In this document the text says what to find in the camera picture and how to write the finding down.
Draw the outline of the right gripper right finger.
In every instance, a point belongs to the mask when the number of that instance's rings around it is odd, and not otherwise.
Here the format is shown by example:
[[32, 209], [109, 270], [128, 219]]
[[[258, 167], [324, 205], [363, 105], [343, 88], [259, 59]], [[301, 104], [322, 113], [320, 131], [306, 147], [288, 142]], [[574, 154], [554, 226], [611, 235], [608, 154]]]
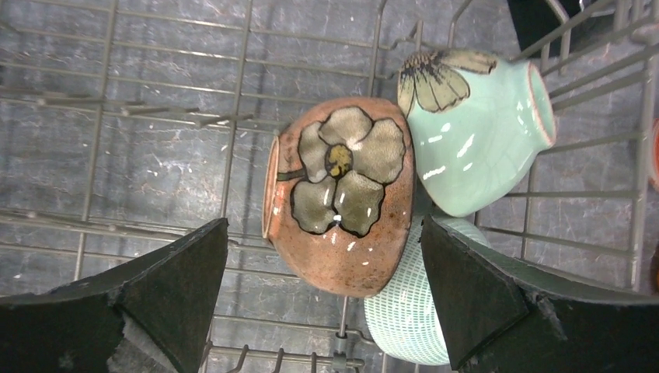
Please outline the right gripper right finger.
[[545, 271], [430, 215], [420, 245], [458, 372], [656, 372], [658, 299]]

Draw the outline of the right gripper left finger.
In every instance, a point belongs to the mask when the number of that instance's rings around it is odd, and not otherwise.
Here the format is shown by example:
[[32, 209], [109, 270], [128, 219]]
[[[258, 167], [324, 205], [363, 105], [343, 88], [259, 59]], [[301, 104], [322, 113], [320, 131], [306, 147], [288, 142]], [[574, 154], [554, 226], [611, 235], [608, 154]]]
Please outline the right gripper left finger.
[[228, 255], [217, 218], [160, 249], [35, 295], [1, 300], [3, 372], [196, 372]]

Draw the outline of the light green ribbed bowl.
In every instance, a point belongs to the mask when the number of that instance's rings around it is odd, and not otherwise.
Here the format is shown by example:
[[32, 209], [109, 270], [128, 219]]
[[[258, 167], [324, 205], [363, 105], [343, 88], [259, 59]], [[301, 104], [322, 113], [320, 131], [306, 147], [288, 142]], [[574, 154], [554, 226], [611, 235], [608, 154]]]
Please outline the light green ribbed bowl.
[[424, 266], [423, 217], [413, 218], [396, 272], [376, 295], [364, 300], [371, 338], [391, 357], [426, 366], [449, 363], [441, 324]]

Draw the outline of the pale green bowl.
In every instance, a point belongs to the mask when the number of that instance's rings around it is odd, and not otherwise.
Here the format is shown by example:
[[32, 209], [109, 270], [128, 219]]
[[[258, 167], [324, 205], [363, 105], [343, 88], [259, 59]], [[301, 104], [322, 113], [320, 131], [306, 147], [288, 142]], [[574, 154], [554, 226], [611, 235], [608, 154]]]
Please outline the pale green bowl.
[[545, 82], [528, 60], [465, 48], [417, 51], [399, 69], [397, 103], [420, 182], [454, 217], [509, 193], [556, 143]]

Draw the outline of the grey wire dish rack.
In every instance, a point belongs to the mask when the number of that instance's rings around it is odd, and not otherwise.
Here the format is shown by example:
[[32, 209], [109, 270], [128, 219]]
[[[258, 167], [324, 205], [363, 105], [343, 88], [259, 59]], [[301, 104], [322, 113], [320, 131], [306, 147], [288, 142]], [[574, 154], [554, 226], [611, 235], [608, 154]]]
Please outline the grey wire dish rack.
[[3, 1], [1, 370], [656, 372], [658, 3], [539, 5]]

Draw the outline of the pink brown flower bowl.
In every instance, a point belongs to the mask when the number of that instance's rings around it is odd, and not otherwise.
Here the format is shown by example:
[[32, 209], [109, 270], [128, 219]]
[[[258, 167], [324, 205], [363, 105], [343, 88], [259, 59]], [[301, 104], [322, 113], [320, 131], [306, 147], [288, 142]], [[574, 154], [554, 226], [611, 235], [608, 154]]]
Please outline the pink brown flower bowl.
[[273, 139], [262, 236], [306, 283], [370, 298], [398, 267], [415, 186], [410, 129], [396, 104], [327, 100]]

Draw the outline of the white bowl orange pattern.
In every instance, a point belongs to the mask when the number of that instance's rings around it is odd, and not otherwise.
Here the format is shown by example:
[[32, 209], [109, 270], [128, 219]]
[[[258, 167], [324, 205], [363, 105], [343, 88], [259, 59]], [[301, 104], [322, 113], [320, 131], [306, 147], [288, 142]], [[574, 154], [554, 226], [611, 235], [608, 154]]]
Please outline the white bowl orange pattern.
[[658, 119], [653, 122], [653, 132], [650, 143], [650, 155], [648, 163], [648, 178], [650, 185], [658, 191]]

